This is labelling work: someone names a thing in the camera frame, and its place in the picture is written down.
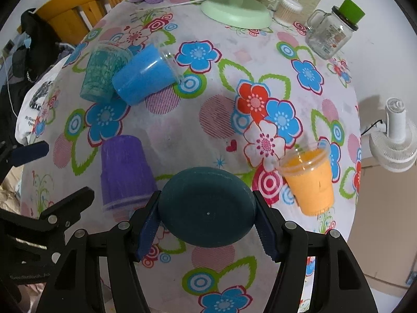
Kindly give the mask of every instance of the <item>jar handle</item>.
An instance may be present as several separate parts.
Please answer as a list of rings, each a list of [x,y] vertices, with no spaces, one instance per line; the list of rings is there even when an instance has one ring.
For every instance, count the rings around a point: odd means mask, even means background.
[[[316,17],[316,15],[321,14],[322,18],[320,18],[320,21],[315,21],[312,23],[313,19]],[[326,12],[321,9],[316,9],[313,14],[310,15],[309,19],[307,20],[307,29],[309,31],[313,31],[317,28],[317,26],[323,21],[324,17],[326,16]]]

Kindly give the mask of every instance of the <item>fan base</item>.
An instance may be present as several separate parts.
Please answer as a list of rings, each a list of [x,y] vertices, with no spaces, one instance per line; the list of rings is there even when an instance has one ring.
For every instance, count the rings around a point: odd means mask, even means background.
[[[206,0],[201,10],[213,20],[238,28],[262,29],[272,23],[271,12],[256,0],[243,0],[241,6],[230,4],[230,0]]]

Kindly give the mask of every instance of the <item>purple plastic cup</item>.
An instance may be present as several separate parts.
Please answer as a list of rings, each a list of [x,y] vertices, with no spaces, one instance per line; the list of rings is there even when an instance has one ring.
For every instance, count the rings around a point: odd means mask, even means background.
[[[115,136],[101,148],[103,211],[116,221],[129,220],[157,189],[142,143],[135,136]]]

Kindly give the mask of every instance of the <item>dark green plastic plate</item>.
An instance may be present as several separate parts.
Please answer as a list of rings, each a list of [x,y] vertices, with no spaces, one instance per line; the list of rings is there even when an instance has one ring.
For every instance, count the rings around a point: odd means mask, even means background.
[[[186,169],[162,190],[161,220],[179,239],[195,246],[226,246],[253,227],[256,202],[237,176],[210,167]]]

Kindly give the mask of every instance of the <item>blue plastic cup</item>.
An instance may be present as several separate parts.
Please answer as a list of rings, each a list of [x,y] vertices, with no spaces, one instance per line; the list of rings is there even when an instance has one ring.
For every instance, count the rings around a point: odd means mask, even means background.
[[[114,94],[111,78],[132,58],[129,50],[110,43],[98,43],[87,63],[80,97],[97,103],[109,103]]]
[[[113,76],[114,89],[128,105],[137,105],[147,96],[180,80],[174,65],[170,54],[148,44]]]

